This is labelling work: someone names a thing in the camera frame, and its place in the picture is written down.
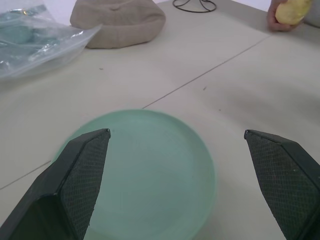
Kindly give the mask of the beige knitted hat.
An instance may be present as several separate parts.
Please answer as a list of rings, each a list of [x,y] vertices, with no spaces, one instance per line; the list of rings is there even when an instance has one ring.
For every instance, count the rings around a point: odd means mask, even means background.
[[[166,15],[153,0],[77,0],[70,23],[83,30],[101,26],[87,48],[120,49],[152,41]]]

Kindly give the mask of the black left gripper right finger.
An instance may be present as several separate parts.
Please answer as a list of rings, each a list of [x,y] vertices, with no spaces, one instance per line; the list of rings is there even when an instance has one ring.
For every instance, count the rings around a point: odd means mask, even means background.
[[[297,142],[244,133],[261,193],[286,240],[320,240],[320,164]]]

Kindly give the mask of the light green round plate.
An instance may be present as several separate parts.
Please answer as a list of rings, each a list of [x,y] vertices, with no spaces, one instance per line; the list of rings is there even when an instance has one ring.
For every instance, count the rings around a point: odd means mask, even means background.
[[[194,240],[212,212],[216,171],[199,135],[157,111],[110,112],[72,137],[110,130],[84,240]]]

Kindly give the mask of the person's bare hand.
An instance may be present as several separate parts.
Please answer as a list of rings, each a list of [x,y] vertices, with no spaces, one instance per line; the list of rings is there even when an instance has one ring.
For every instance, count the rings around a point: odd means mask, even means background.
[[[269,30],[273,32],[289,32],[296,28],[296,25],[281,24],[276,19],[276,11],[280,4],[286,3],[288,0],[271,0],[267,11],[267,25]]]

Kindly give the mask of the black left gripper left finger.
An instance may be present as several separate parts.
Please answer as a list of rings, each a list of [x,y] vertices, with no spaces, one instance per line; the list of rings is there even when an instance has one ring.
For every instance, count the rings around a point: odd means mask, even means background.
[[[0,240],[84,240],[110,138],[103,128],[70,140],[0,226]]]

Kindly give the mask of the yellow potato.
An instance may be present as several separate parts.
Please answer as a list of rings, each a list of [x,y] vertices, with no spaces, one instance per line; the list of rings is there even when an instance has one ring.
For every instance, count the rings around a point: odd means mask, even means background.
[[[297,25],[309,12],[313,0],[287,0],[279,4],[275,18],[280,24]]]

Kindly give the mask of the clear plastic zip bag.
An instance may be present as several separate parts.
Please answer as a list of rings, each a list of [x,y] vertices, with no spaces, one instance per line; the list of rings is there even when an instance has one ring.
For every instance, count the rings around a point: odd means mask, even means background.
[[[55,21],[43,0],[0,0],[0,81],[63,67],[100,29]]]

